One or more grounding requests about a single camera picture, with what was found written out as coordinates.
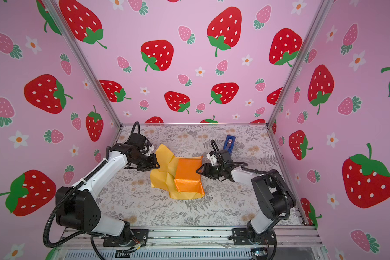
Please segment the orange yellow wrapping paper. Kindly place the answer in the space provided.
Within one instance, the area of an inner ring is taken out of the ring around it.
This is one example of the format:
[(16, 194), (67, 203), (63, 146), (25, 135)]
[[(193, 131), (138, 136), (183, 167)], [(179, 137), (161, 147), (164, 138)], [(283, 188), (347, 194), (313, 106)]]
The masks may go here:
[(161, 144), (155, 152), (159, 169), (151, 171), (151, 186), (169, 193), (176, 200), (193, 200), (205, 196), (201, 175), (196, 171), (202, 166), (203, 157), (176, 157), (167, 146)]

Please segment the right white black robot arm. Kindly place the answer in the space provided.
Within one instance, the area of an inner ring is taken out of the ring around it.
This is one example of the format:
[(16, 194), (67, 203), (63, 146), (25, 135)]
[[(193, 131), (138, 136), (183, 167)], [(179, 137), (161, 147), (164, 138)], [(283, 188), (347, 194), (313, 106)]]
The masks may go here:
[(290, 218), (296, 199), (277, 170), (260, 171), (248, 168), (247, 163), (205, 163), (196, 173), (220, 182), (229, 180), (253, 188), (260, 211), (248, 222), (247, 236), (252, 244), (259, 244), (281, 220)]

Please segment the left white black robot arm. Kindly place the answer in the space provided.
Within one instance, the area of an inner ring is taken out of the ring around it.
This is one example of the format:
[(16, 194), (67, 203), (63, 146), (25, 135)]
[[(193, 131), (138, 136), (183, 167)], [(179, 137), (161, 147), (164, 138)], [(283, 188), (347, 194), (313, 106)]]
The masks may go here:
[(132, 239), (130, 223), (105, 215), (96, 199), (102, 189), (121, 169), (151, 171), (160, 168), (151, 143), (142, 147), (117, 143), (106, 148), (106, 158), (71, 187), (61, 187), (56, 203), (66, 198), (56, 213), (60, 226), (83, 231), (86, 234), (106, 235), (126, 243)]

